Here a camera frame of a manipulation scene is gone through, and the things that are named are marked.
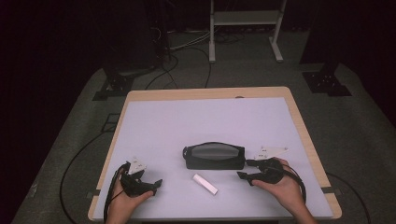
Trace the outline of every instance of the black stand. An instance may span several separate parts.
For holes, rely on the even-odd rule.
[[[106,73],[106,81],[101,90],[93,96],[93,100],[104,101],[109,96],[126,96],[132,89],[134,78],[122,76],[115,65],[109,61],[104,63],[103,69]]]
[[[327,93],[329,96],[350,96],[346,86],[341,85],[334,72],[339,62],[325,63],[319,72],[303,72],[306,83],[313,93]]]

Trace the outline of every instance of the table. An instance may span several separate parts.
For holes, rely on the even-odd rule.
[[[297,105],[295,104],[291,92],[286,87],[257,87],[257,88],[226,88],[226,89],[199,89],[199,90],[167,90],[167,91],[131,91],[125,101],[125,106],[122,109],[120,115],[121,124],[125,119],[125,113],[129,102],[145,102],[145,101],[171,101],[171,100],[200,100],[200,99],[232,99],[235,97],[244,98],[272,98],[272,97],[283,97],[289,108],[289,112],[292,121],[300,135],[301,141],[304,146],[304,150],[309,159],[315,177],[321,188],[328,189],[331,187],[330,182],[323,170],[323,167],[318,158],[318,154],[315,151],[314,145],[310,139],[309,133],[304,126],[304,121],[300,115]],[[117,143],[120,133],[120,125],[114,134],[110,149],[108,151],[105,165],[99,182],[97,190],[102,189],[104,185],[105,175],[107,167],[110,163],[111,156],[113,154],[115,145]],[[332,209],[333,217],[339,218],[342,215],[341,208],[335,198],[334,193],[325,193],[325,198]],[[92,199],[92,205],[89,211],[89,218],[92,219],[94,209],[98,202],[98,196],[94,196]]]
[[[215,26],[216,25],[253,25],[253,24],[274,24],[274,35],[269,37],[271,48],[278,63],[283,62],[283,57],[277,46],[280,25],[283,20],[287,0],[282,0],[279,10],[260,11],[215,11],[214,0],[210,2],[210,41],[209,41],[209,61],[216,61],[215,52]]]

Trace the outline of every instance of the electrical cord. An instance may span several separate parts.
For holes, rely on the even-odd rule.
[[[176,60],[175,65],[173,65],[173,66],[171,67],[171,69],[165,70],[165,72],[159,74],[159,75],[156,76],[154,79],[152,79],[152,80],[150,81],[150,83],[146,86],[145,91],[149,89],[149,86],[150,86],[155,80],[157,80],[157,78],[159,78],[159,77],[161,77],[161,76],[163,76],[163,75],[165,75],[165,74],[169,74],[170,71],[172,71],[173,69],[176,68],[176,66],[178,65],[178,58],[177,58],[176,56],[172,55],[172,54],[171,54],[171,57],[173,57],[173,58]]]
[[[347,181],[345,181],[345,180],[344,180],[343,178],[341,178],[340,176],[334,175],[334,174],[329,173],[329,172],[326,172],[326,175],[332,176],[332,177],[334,177],[334,178],[340,180],[341,182],[343,182],[344,184],[346,184],[346,185],[355,193],[355,195],[358,197],[359,201],[361,202],[361,206],[362,206],[363,209],[364,209],[364,213],[365,213],[366,218],[367,218],[367,223],[368,223],[368,224],[371,224],[372,222],[371,222],[371,218],[370,218],[370,213],[369,213],[369,211],[368,211],[368,209],[367,209],[367,206],[366,206],[366,204],[364,203],[363,199],[362,199],[361,196],[359,195],[359,193],[358,193]]]
[[[110,187],[108,189],[105,206],[104,206],[104,211],[103,211],[103,220],[105,223],[107,222],[108,207],[110,206],[111,202],[113,201],[113,199],[115,199],[116,197],[118,197],[120,194],[122,194],[124,192],[124,190],[123,190],[122,192],[117,194],[115,197],[113,197],[114,186],[116,185],[117,178],[119,178],[120,172],[124,168],[126,168],[126,163],[123,164],[119,169],[117,169],[116,173],[113,175],[113,178],[111,179],[111,183],[110,183]]]
[[[177,58],[176,56],[171,55],[171,57],[174,57],[174,58],[177,60],[177,63],[178,63],[178,58]],[[169,75],[169,77],[172,79],[172,81],[171,81],[170,83],[174,83],[175,86],[176,86],[176,89],[178,89],[178,85],[176,84],[176,82],[175,82],[174,78],[172,77],[170,71],[167,70],[167,69],[163,66],[163,64],[162,64],[162,68],[163,68],[163,71],[165,71],[165,72]]]
[[[117,197],[119,197],[123,192],[125,191],[125,189],[123,189],[120,193],[116,194],[114,197],[111,198],[111,201],[113,201],[114,199],[116,199]]]
[[[136,77],[150,74],[150,73],[154,72],[155,70],[157,70],[157,66],[151,66],[150,68],[148,68],[144,71],[132,73],[130,75],[122,75],[122,76],[125,77],[127,80],[134,80]]]
[[[64,171],[64,175],[62,176],[62,180],[61,180],[61,186],[59,188],[59,199],[61,201],[61,206],[62,206],[62,210],[64,211],[64,214],[67,216],[67,218],[69,219],[69,221],[73,224],[77,224],[77,222],[70,216],[70,214],[67,212],[67,209],[64,205],[64,197],[62,195],[63,192],[63,188],[64,188],[64,179],[66,178],[66,174],[67,171],[69,170],[70,166],[72,165],[72,163],[74,162],[74,160],[78,157],[78,155],[85,149],[87,148],[87,146],[89,146],[92,142],[94,142],[96,139],[98,139],[100,136],[102,136],[104,133],[108,133],[108,131],[112,130],[115,128],[115,126],[112,126],[111,128],[106,129],[103,132],[100,132],[98,135],[96,135],[93,139],[91,139],[87,144],[85,144],[79,151],[78,153],[73,157],[73,159],[69,162],[69,164],[67,165],[66,170]]]
[[[269,167],[269,166],[267,166],[265,168],[278,171],[281,174],[287,175],[288,177],[293,179],[300,186],[301,195],[303,197],[304,203],[306,203],[306,189],[305,189],[305,184],[304,184],[303,180],[300,178],[300,176],[297,174],[297,172],[293,168],[291,168],[290,166],[285,165],[285,164],[282,164],[282,166],[289,167],[292,170],[292,172],[289,172],[289,171],[284,170],[284,169],[278,170],[278,169],[276,169],[274,167]]]
[[[207,78],[206,78],[206,82],[205,82],[205,89],[206,89],[206,88],[207,88],[207,84],[209,83],[209,79],[210,79],[211,72],[212,72],[212,64],[211,64],[210,61],[209,61],[209,56],[208,56],[207,53],[206,53],[204,50],[202,50],[202,49],[198,49],[198,48],[183,48],[183,49],[195,49],[195,50],[199,50],[199,51],[201,51],[201,52],[206,56],[206,58],[207,58],[207,63],[209,64],[209,72],[208,72],[208,75],[207,75]]]
[[[215,36],[215,42],[216,44],[221,44],[221,45],[231,45],[245,39],[245,35],[243,33],[239,33],[239,35],[241,35],[242,37],[238,37],[236,35],[230,35],[226,33],[218,33]]]
[[[156,31],[158,31],[157,40],[160,40],[160,39],[161,39],[161,36],[162,36],[161,30],[160,30],[159,28],[157,28],[157,27],[150,27],[150,29],[151,29],[151,30],[156,30]]]
[[[170,84],[172,84],[173,83],[173,81],[170,81],[170,82],[168,82],[166,85],[164,85],[163,86],[163,90],[166,90],[166,88],[170,85]]]
[[[208,39],[208,38],[209,38],[209,35],[210,35],[210,33],[207,32],[206,34],[201,35],[201,36],[199,36],[198,38],[195,38],[195,39],[193,39],[193,40],[187,42],[186,44],[179,45],[179,46],[176,46],[176,47],[171,47],[171,48],[169,48],[169,49],[170,49],[170,50],[183,49],[183,48],[186,48],[186,47],[188,47],[188,46],[198,44],[199,42],[202,42],[202,41]]]

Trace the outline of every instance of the gray floor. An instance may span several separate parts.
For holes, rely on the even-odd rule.
[[[282,32],[278,39],[285,61],[277,63],[267,41],[269,34],[246,35],[231,45],[217,45],[217,61],[211,65],[208,88],[220,87],[289,87],[300,109],[307,130],[327,172],[347,180],[361,195],[373,223],[394,223],[396,213],[396,132],[375,102],[362,87],[356,74],[340,65],[339,80],[352,93],[348,97],[329,97],[311,93],[303,71],[317,71],[320,64],[299,65],[308,33]],[[174,46],[185,43],[191,35],[171,35]],[[206,44],[195,46],[207,52]],[[195,49],[174,53],[177,67],[171,71],[180,89],[203,88],[209,71],[205,55]],[[165,63],[170,68],[174,62]],[[135,80],[133,90],[143,90],[162,72],[161,69]],[[106,101],[92,98],[106,77],[102,69],[92,75],[64,124],[40,174],[35,188],[21,205],[14,223],[69,223],[64,214],[59,188],[68,163],[78,151],[100,133],[109,113],[120,113],[124,97]],[[174,89],[169,76],[157,79],[150,89]],[[77,223],[89,223],[91,193],[111,143],[112,133],[103,133],[75,159],[64,181],[64,204]],[[363,208],[343,182],[329,177],[343,216],[320,223],[367,223]]]

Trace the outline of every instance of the hand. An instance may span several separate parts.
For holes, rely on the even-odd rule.
[[[114,185],[113,200],[108,207],[107,224],[123,224],[130,218],[136,207],[153,195],[153,191],[148,191],[142,195],[131,198],[125,192],[120,182],[120,175]]]
[[[287,161],[276,159],[284,165],[285,170],[291,172]],[[251,183],[274,195],[279,203],[296,218],[298,223],[317,223],[305,206],[300,186],[291,177],[285,175],[276,184],[269,184],[260,180],[253,180]]]

